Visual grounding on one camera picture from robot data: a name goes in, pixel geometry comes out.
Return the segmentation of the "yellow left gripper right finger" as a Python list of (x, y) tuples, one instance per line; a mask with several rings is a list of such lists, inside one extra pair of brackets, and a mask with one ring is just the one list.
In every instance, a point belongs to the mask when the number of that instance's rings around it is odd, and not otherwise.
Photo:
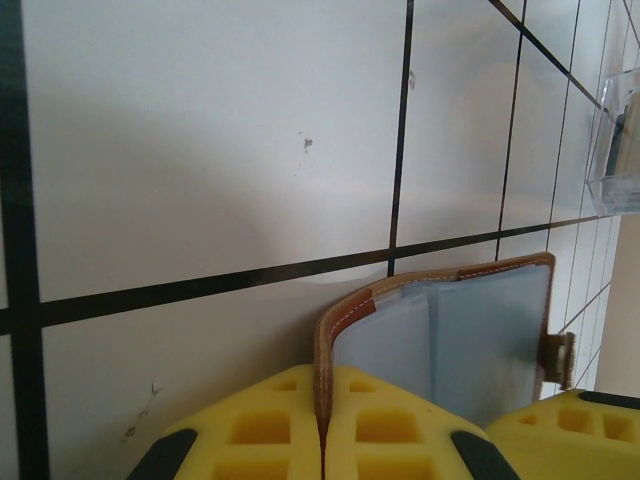
[(351, 367), (333, 380), (327, 479), (503, 479), (505, 457), (476, 425)]

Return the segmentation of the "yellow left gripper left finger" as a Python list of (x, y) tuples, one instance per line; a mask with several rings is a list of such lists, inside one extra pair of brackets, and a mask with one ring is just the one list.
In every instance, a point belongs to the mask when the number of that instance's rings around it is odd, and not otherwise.
[(132, 479), (319, 479), (313, 367), (269, 377), (179, 421)]

